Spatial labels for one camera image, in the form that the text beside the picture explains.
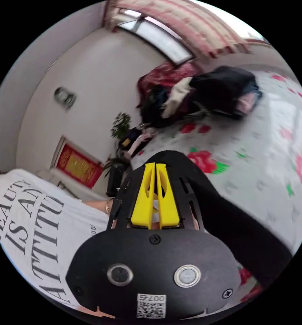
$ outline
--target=red blanket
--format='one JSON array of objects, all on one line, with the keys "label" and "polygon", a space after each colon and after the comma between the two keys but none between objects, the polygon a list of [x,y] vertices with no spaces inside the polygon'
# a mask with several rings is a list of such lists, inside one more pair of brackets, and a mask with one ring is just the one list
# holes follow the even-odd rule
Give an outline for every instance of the red blanket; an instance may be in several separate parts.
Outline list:
[{"label": "red blanket", "polygon": [[137,107],[142,106],[148,92],[153,86],[162,85],[171,89],[180,80],[195,76],[199,73],[198,69],[188,62],[178,68],[175,68],[168,61],[164,62],[138,80],[137,90],[140,94],[140,103]]}]

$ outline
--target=curtain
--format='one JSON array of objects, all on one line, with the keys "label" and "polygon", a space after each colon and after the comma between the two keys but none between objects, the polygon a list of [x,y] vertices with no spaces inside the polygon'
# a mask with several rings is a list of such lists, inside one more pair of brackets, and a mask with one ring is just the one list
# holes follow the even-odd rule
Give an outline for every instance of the curtain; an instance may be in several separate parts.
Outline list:
[{"label": "curtain", "polygon": [[247,42],[211,11],[188,0],[109,0],[108,24],[116,7],[150,16],[177,33],[199,58],[250,53]]}]

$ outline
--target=red poster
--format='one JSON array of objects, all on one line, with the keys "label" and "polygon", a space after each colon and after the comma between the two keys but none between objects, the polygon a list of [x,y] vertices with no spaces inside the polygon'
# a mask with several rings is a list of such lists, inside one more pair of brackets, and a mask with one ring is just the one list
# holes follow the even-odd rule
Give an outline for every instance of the red poster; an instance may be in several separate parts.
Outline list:
[{"label": "red poster", "polygon": [[62,170],[82,185],[93,188],[96,181],[102,174],[101,163],[95,163],[90,158],[77,152],[75,149],[65,144],[56,168]]}]

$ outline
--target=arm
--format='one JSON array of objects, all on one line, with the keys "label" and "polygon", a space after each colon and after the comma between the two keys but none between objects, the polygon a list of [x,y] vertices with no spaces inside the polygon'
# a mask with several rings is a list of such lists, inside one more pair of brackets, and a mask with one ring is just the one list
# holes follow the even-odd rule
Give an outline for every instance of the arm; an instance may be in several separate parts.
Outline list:
[{"label": "arm", "polygon": [[88,205],[89,207],[92,207],[94,209],[97,209],[101,212],[106,213],[109,215],[111,208],[113,206],[113,200],[108,200],[108,201],[82,201],[82,203]]}]

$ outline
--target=floral bedsheet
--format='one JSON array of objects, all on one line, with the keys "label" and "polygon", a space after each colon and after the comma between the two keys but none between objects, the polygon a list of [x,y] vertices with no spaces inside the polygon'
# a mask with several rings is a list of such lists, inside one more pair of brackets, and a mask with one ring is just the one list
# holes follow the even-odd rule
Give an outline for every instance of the floral bedsheet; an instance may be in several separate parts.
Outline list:
[{"label": "floral bedsheet", "polygon": [[[264,93],[243,121],[220,116],[174,125],[136,155],[136,169],[163,150],[188,156],[217,191],[280,238],[296,253],[302,242],[302,87],[271,71],[253,71]],[[260,291],[239,266],[236,305]]]}]

